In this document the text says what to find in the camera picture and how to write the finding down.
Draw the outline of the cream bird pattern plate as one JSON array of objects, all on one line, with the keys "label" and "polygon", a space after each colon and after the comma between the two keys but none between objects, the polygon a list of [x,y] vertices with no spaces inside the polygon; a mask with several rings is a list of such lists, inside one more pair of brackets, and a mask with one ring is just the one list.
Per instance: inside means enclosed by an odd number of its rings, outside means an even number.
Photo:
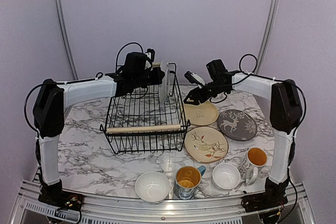
[{"label": "cream bird pattern plate", "polygon": [[226,137],[208,126],[196,127],[187,132],[184,147],[191,158],[204,164],[221,160],[229,150]]}]

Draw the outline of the red and teal plate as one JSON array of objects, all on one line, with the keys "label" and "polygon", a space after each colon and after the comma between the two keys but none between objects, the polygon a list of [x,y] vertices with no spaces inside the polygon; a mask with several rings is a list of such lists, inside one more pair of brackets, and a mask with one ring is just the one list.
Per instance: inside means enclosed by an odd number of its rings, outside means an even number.
[{"label": "red and teal plate", "polygon": [[159,85],[159,102],[163,104],[168,97],[170,90],[170,82],[171,82],[171,73],[172,66],[169,63],[162,61],[160,64],[161,70],[164,72],[164,77],[162,79],[162,83]]}]

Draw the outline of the black wire dish rack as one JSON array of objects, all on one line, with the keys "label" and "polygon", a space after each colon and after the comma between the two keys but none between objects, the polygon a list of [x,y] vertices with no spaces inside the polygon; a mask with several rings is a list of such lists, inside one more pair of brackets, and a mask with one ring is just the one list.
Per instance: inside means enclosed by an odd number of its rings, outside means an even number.
[{"label": "black wire dish rack", "polygon": [[191,123],[185,115],[175,63],[167,65],[166,87],[165,99],[160,99],[159,86],[110,99],[100,131],[115,154],[182,150]]}]

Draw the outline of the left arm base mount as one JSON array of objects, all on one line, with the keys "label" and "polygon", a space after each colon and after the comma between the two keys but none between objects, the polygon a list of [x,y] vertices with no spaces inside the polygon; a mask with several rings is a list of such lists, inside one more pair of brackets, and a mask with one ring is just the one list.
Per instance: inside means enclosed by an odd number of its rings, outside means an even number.
[{"label": "left arm base mount", "polygon": [[70,209],[80,211],[82,208],[84,196],[82,194],[70,193],[67,191],[54,191],[41,193],[38,201],[60,209]]}]

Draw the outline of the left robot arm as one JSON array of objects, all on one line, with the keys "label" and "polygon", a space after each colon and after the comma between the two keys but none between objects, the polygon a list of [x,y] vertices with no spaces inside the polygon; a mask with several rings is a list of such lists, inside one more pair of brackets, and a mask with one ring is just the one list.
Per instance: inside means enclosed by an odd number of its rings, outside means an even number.
[{"label": "left robot arm", "polygon": [[33,106],[36,132],[36,159],[40,169],[41,193],[54,205],[66,202],[58,171],[58,141],[64,129],[64,111],[69,107],[100,98],[116,98],[137,88],[165,82],[167,65],[154,62],[154,51],[127,54],[124,65],[113,73],[98,73],[94,78],[56,82],[46,79],[35,86],[38,95]]}]

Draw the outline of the pale yellow round plate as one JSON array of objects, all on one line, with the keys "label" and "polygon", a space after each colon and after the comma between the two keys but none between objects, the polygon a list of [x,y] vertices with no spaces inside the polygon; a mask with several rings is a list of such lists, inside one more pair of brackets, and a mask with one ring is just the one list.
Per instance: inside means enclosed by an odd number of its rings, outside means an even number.
[{"label": "pale yellow round plate", "polygon": [[184,104],[186,118],[191,124],[207,126],[214,123],[219,115],[217,107],[209,101],[200,105]]}]

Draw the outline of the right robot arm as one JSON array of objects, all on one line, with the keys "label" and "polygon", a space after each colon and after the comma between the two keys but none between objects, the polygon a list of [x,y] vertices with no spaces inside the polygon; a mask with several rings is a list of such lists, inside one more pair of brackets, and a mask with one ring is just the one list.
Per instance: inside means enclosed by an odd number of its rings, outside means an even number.
[{"label": "right robot arm", "polygon": [[265,182],[265,192],[244,196],[243,206],[247,211],[257,206],[271,207],[288,202],[285,195],[291,179],[290,165],[295,155],[295,138],[303,121],[306,104],[302,90],[291,79],[278,80],[245,73],[242,70],[228,71],[220,59],[207,65],[212,79],[204,83],[197,74],[187,71],[184,77],[197,87],[191,90],[184,103],[199,105],[221,93],[243,91],[270,101],[270,122],[275,135],[275,149],[269,176]]}]

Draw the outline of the grey reindeer plate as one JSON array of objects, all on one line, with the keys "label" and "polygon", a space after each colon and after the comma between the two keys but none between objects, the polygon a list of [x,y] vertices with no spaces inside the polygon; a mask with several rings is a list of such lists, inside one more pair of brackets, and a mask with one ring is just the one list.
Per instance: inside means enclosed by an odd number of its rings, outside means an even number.
[{"label": "grey reindeer plate", "polygon": [[225,136],[235,141],[249,141],[257,134],[255,120],[246,112],[236,109],[221,112],[217,125]]}]

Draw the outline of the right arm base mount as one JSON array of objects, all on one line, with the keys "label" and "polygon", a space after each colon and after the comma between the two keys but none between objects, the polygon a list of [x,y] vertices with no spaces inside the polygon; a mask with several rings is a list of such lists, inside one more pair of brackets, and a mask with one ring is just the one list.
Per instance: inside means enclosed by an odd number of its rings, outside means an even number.
[{"label": "right arm base mount", "polygon": [[241,200],[241,206],[246,212],[266,210],[269,208],[284,206],[288,203],[287,195],[269,196],[266,193],[245,195]]}]

